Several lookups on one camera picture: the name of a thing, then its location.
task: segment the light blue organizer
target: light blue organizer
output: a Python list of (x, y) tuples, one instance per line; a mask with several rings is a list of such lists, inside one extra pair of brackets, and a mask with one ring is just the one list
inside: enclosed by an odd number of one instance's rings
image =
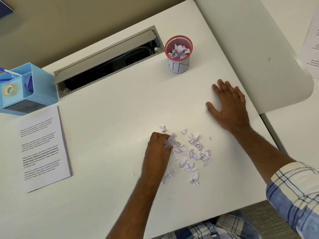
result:
[[(54, 76), (50, 73), (31, 63), (11, 71), (21, 76), (8, 73), (0, 75), (0, 80), (14, 78), (10, 81), (0, 81), (0, 112), (23, 116), (58, 102), (56, 86), (52, 84)], [(25, 86), (30, 76), (32, 76), (33, 92)], [(8, 85), (12, 85), (17, 92), (14, 96), (8, 96), (5, 92)]]

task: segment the tape roll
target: tape roll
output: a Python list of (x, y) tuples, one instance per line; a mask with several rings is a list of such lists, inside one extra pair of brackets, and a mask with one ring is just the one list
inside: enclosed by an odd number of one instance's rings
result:
[(7, 84), (2, 88), (4, 96), (15, 96), (18, 93), (18, 87), (14, 84)]

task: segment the beige wall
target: beige wall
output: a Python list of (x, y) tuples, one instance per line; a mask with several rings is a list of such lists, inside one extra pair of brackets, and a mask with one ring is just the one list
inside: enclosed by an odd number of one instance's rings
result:
[(184, 0), (3, 1), (15, 10), (0, 20), (0, 67), (11, 69), (46, 66)]

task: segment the striped sleeve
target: striped sleeve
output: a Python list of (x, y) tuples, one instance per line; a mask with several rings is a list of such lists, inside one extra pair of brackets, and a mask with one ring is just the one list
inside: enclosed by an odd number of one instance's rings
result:
[(304, 239), (319, 235), (319, 172), (302, 162), (278, 170), (267, 185), (268, 201)]

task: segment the plaid shirt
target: plaid shirt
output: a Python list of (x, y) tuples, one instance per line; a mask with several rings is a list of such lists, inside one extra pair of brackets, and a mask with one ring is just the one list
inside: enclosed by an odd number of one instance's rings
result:
[[(266, 196), (290, 227), (303, 239), (319, 238), (319, 172), (301, 162), (278, 170)], [(260, 239), (242, 215), (225, 214), (215, 225), (209, 221), (168, 233), (162, 239)]]

